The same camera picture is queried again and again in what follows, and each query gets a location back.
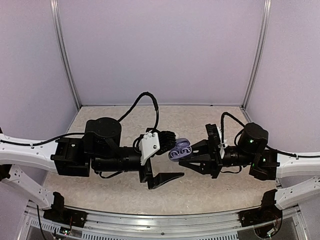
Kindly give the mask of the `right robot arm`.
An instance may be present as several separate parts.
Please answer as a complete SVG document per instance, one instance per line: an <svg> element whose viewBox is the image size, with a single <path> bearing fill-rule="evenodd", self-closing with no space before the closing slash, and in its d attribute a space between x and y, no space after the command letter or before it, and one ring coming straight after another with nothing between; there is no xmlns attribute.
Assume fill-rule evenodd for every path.
<svg viewBox="0 0 320 240"><path fill-rule="evenodd" d="M179 160L182 167L216 179L222 168L249 167L249 175L261 181L292 176L311 176L296 185L273 189L263 194L256 218L266 222L276 209L284 210L320 192L320 155L284 153L267 146L269 133L256 123L246 124L236 145L224 142L222 130L215 124L205 126L208 138L192 145L191 155Z"/></svg>

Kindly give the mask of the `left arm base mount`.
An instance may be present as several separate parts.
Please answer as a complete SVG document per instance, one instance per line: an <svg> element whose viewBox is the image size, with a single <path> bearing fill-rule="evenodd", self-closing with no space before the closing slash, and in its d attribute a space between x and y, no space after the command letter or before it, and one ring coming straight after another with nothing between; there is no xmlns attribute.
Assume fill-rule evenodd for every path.
<svg viewBox="0 0 320 240"><path fill-rule="evenodd" d="M88 213L65 207L65 198L59 192L53 192L53 203L43 211L43 218L52 222L84 228Z"/></svg>

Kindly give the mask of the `blue-grey earbud case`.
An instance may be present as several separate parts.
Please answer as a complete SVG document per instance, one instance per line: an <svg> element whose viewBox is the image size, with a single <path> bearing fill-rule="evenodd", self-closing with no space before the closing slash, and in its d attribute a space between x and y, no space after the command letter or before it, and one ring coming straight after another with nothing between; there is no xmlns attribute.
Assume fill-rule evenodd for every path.
<svg viewBox="0 0 320 240"><path fill-rule="evenodd" d="M191 143L187 138L178 138L174 147L169 151L168 158L172 162L189 156L192 153Z"/></svg>

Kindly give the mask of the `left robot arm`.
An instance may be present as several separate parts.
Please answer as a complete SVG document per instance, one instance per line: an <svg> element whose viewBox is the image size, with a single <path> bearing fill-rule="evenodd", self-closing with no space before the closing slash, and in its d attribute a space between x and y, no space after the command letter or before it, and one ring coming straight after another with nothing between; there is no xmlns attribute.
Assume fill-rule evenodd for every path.
<svg viewBox="0 0 320 240"><path fill-rule="evenodd" d="M176 141L173 132L152 128L142 135L139 148L121 146L122 125L111 117L91 119L84 132L67 133L35 142L0 136L0 181L27 194L42 210L63 223L70 218L64 197L50 192L27 176L22 167L43 169L60 176L87 178L91 171L115 177L137 172L150 190L181 178L181 172L153 174L151 158L170 150Z"/></svg>

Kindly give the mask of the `purple earbud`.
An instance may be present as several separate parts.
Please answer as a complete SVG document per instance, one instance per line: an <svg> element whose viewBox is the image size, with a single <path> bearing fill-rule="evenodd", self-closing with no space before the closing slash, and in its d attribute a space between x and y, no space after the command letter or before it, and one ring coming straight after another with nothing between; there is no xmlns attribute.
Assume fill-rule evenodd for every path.
<svg viewBox="0 0 320 240"><path fill-rule="evenodd" d="M177 151L177 150L171 150L171 151L169 152L169 157L170 157L170 158L177 158L179 155L180 155L180 152Z"/></svg>
<svg viewBox="0 0 320 240"><path fill-rule="evenodd" d="M189 155L191 152L192 152L192 148L191 148L190 146L189 146L189 147L182 148L182 149L180 150L180 154L181 154L181 155L184 155L184 156Z"/></svg>

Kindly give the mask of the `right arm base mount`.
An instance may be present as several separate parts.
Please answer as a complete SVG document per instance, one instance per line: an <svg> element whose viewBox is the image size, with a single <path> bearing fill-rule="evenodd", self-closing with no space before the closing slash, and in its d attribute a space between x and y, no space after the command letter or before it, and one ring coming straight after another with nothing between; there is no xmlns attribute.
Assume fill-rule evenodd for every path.
<svg viewBox="0 0 320 240"><path fill-rule="evenodd" d="M283 211L276 207L275 195L277 191L277 189L273 189L265 192L259 207L240 211L238 217L241 226L254 226L281 219Z"/></svg>

